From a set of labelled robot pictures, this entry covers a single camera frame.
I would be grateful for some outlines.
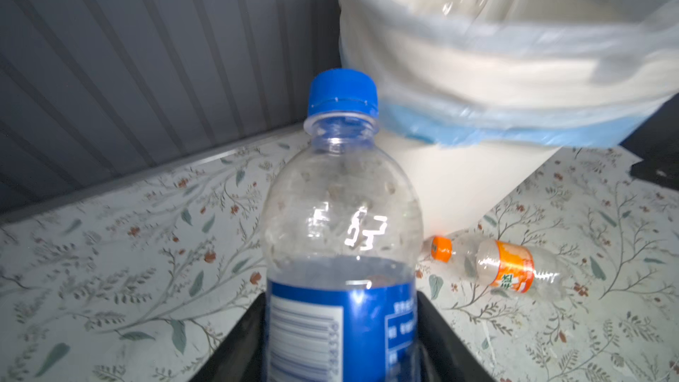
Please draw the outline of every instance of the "plastic bottle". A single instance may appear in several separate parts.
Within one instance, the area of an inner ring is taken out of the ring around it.
[[[278,174],[261,217],[265,380],[420,380],[422,216],[401,168],[375,147],[377,117],[365,74],[313,81],[311,144]]]
[[[455,274],[479,285],[547,301],[565,295],[563,281],[570,276],[564,263],[549,251],[470,233],[452,239],[435,237],[431,255],[450,262]]]

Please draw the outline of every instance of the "bottle neck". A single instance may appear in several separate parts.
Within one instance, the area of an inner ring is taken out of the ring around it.
[[[349,149],[371,148],[378,132],[377,122],[363,114],[328,113],[304,123],[314,149],[344,153]]]

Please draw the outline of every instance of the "striped wall panel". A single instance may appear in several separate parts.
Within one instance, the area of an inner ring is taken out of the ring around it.
[[[303,119],[337,0],[0,0],[0,212]]]

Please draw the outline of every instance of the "floral tablecloth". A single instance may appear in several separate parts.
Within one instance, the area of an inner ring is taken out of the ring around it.
[[[0,380],[187,381],[262,292],[263,197],[307,144],[258,141],[0,227]],[[635,161],[563,149],[470,229],[567,260],[564,300],[422,255],[419,289],[499,382],[679,381],[679,195],[630,180]]]

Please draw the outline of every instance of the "blue label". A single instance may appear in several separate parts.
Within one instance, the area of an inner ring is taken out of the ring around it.
[[[364,290],[268,281],[267,381],[420,380],[415,283]]]

